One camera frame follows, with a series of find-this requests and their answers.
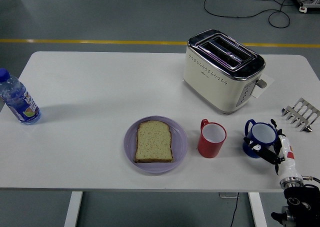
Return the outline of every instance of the bottle cap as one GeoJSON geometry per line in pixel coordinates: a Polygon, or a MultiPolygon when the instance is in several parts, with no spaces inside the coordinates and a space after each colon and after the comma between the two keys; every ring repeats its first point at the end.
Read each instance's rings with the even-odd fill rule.
{"type": "Polygon", "coordinates": [[[0,68],[0,83],[10,79],[10,74],[6,68],[0,68]]]}

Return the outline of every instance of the blue mug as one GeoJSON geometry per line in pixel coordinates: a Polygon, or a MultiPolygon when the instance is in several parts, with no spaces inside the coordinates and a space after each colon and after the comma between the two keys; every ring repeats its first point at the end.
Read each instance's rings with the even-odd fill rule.
{"type": "MultiPolygon", "coordinates": [[[[257,145],[261,145],[262,148],[269,149],[278,138],[277,131],[269,123],[255,122],[253,119],[249,119],[245,123],[244,134],[251,141],[257,145]]],[[[252,158],[260,158],[246,142],[242,144],[243,151],[252,158]]]]}

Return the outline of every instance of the metal toast rack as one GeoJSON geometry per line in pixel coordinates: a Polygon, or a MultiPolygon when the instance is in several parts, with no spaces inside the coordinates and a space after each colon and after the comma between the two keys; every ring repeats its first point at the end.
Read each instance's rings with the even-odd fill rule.
{"type": "Polygon", "coordinates": [[[311,125],[318,119],[320,111],[305,99],[300,98],[293,108],[288,105],[282,109],[282,116],[285,115],[287,115],[286,120],[292,119],[291,124],[296,123],[296,128],[302,126],[300,132],[310,133],[312,132],[311,125]]]}

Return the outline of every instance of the purple plate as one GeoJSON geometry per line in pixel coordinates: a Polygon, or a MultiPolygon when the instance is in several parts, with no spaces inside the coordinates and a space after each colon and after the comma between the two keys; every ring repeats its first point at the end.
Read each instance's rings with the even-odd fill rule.
{"type": "Polygon", "coordinates": [[[128,129],[124,136],[124,151],[129,161],[133,163],[138,168],[154,174],[163,173],[172,170],[174,167],[178,166],[184,157],[186,156],[188,149],[188,139],[184,129],[172,119],[163,116],[149,116],[142,118],[135,122],[128,129]],[[144,121],[162,121],[169,125],[171,131],[171,149],[174,162],[172,163],[135,163],[136,154],[136,137],[138,126],[144,121]]]}

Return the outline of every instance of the red mug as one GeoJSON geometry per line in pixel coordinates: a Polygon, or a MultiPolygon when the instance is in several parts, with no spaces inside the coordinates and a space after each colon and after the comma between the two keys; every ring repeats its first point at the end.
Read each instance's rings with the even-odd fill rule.
{"type": "Polygon", "coordinates": [[[201,121],[201,133],[198,142],[199,153],[206,158],[213,158],[219,153],[221,146],[227,138],[225,128],[207,119],[201,121]]]}

